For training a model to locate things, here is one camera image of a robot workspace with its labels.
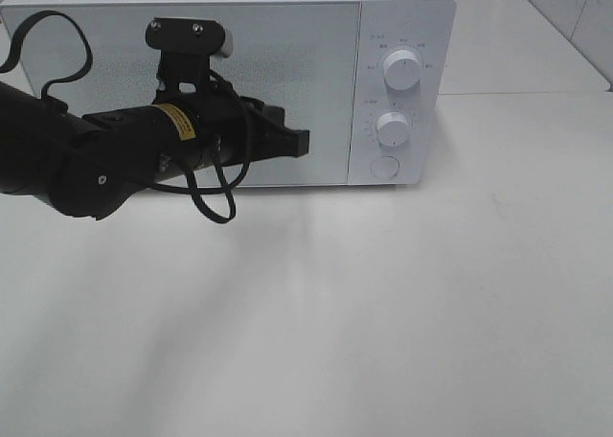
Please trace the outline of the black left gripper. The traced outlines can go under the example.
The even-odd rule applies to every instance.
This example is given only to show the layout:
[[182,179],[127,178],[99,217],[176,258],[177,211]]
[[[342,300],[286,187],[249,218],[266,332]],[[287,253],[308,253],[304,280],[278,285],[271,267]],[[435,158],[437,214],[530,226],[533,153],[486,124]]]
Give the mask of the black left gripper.
[[155,17],[149,22],[146,44],[160,53],[154,102],[179,108],[206,145],[217,140],[226,166],[307,155],[309,131],[286,127],[283,107],[252,97],[242,102],[232,84],[212,70],[225,29],[215,20]]

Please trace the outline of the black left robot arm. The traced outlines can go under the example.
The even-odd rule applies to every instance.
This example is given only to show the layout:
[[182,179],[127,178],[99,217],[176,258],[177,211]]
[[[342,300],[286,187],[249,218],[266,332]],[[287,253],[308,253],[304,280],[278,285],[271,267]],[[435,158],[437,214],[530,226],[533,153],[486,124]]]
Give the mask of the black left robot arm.
[[[105,219],[131,196],[151,189],[188,196],[207,219],[228,216],[207,203],[231,198],[252,163],[298,158],[309,133],[286,126],[282,107],[238,94],[215,72],[214,57],[232,52],[230,33],[214,20],[150,21],[147,45],[160,54],[154,100],[145,106],[75,116],[43,86],[32,96],[1,87],[1,191],[34,196],[73,218]],[[212,190],[195,174],[213,168]]]

